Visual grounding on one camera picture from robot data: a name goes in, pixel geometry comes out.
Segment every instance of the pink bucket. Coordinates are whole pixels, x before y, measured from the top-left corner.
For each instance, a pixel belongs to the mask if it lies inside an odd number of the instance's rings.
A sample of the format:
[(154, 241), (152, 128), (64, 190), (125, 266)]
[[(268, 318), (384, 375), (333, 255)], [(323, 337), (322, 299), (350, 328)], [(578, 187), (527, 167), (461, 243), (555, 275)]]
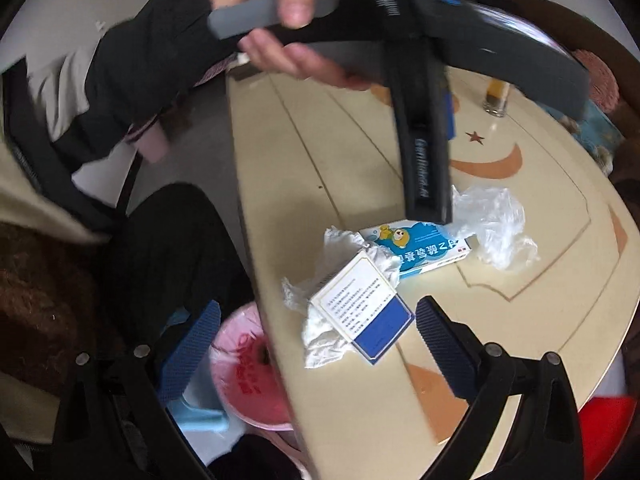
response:
[(236, 310), (222, 324), (210, 355), (213, 383), (229, 411), (257, 428), (292, 430), (255, 303)]

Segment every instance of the pink cloth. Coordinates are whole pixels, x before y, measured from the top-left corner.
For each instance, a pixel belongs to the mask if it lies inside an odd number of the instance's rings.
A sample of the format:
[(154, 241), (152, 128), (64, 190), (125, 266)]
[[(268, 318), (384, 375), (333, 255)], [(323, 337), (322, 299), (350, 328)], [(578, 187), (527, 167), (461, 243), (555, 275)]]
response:
[(611, 69), (588, 50), (576, 50), (574, 56), (587, 68), (591, 76), (589, 99), (606, 114), (615, 110), (620, 100), (620, 90)]
[[(235, 56), (230, 56), (222, 61), (216, 63), (209, 68), (205, 75), (198, 81), (193, 87), (200, 86), (215, 76), (224, 72), (227, 66), (234, 60)], [(166, 138), (162, 124), (158, 119), (158, 116), (154, 116), (149, 119), (140, 128), (130, 128), (129, 133), (125, 136), (125, 141), (129, 144), (133, 144), (140, 155), (151, 164), (154, 164), (164, 158), (169, 152), (169, 140)]]

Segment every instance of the blue label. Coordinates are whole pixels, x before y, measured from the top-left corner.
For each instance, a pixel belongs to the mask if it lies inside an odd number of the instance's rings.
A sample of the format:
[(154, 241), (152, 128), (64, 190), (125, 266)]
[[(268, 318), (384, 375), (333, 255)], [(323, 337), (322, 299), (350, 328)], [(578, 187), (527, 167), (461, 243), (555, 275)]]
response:
[(375, 364), (413, 320), (414, 313), (394, 296), (353, 343)]
[(460, 0), (440, 0), (441, 2), (445, 3), (445, 4), (449, 4), (449, 5), (453, 5), (453, 6), (460, 6), (462, 5), (462, 3), (460, 2)]
[(453, 140), (456, 137), (456, 120), (453, 117), (455, 111), (453, 109), (453, 95), (451, 95), (451, 92), (447, 92), (445, 101), (447, 107), (447, 140)]
[(400, 272), (426, 262), (436, 262), (458, 244), (457, 240), (449, 238), (441, 226), (424, 222), (395, 229), (388, 225), (380, 226), (380, 236), (372, 241), (400, 256)]

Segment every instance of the red cloth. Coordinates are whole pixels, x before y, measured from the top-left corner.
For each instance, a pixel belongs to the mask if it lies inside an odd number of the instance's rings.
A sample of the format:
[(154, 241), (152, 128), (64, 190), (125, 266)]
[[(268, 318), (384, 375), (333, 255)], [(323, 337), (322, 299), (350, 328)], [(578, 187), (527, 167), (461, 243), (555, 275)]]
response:
[(580, 410), (584, 480), (594, 480), (615, 455), (635, 410), (632, 397), (594, 397)]

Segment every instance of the black sleeve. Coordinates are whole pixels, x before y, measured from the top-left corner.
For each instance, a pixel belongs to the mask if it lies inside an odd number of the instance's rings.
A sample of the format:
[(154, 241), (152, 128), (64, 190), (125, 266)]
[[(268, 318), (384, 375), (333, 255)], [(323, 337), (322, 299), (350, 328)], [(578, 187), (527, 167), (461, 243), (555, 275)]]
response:
[(207, 27), (209, 0), (149, 0), (137, 16), (27, 75), (23, 58), (2, 84), (4, 134), (33, 187), (93, 231), (121, 215), (84, 195), (72, 175), (105, 158), (129, 128), (193, 87), (236, 48)]
[(147, 121), (186, 92), (235, 45), (207, 27), (209, 0), (149, 0), (133, 19), (107, 31), (84, 82), (88, 110), (55, 148), (75, 168), (103, 158), (132, 124)]

